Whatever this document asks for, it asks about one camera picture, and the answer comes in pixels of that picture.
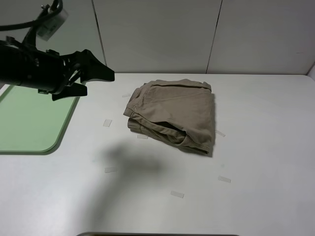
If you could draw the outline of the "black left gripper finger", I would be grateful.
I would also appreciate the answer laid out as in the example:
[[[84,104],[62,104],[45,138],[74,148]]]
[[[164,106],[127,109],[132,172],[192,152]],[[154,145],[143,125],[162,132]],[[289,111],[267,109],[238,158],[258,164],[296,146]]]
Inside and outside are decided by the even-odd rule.
[[[87,96],[88,90],[85,85],[74,83],[72,86],[66,86],[58,94],[52,94],[52,100],[57,101],[68,97],[81,97]]]
[[[115,72],[100,62],[89,50],[75,52],[75,63],[79,64],[81,83],[89,81],[113,82],[115,80]]]

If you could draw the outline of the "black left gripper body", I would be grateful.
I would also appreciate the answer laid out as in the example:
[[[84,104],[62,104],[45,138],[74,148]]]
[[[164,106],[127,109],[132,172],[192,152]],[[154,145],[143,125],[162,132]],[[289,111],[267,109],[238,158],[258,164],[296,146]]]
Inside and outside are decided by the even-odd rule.
[[[75,52],[60,55],[54,50],[36,51],[36,89],[40,94],[58,94],[79,79]]]

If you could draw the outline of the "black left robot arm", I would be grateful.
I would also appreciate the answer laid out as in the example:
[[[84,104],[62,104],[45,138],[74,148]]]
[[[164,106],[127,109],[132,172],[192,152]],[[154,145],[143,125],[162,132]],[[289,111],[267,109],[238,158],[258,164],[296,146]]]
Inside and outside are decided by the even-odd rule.
[[[115,72],[89,50],[60,56],[53,50],[24,51],[0,47],[0,81],[3,84],[36,89],[56,101],[88,94],[86,82],[113,82]]]

